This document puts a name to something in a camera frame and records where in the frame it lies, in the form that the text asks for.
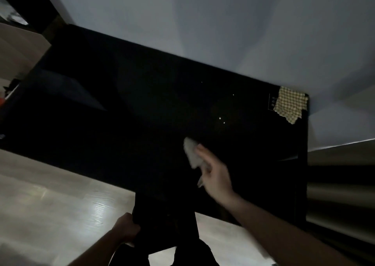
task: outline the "black pants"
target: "black pants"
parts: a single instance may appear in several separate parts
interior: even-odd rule
[[[209,246],[200,239],[177,246],[172,266],[185,265],[219,266]],[[124,244],[116,250],[110,266],[150,266],[150,263],[148,255]]]

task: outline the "yellow checkered rag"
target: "yellow checkered rag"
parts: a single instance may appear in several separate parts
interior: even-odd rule
[[[302,110],[307,110],[308,99],[304,93],[282,86],[273,110],[285,117],[289,123],[294,124],[298,118],[302,118]]]

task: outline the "light wood floor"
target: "light wood floor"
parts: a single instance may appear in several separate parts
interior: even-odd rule
[[[135,193],[0,150],[0,266],[67,265],[134,207]],[[246,231],[196,214],[224,265],[271,265]],[[150,255],[171,265],[174,248]]]

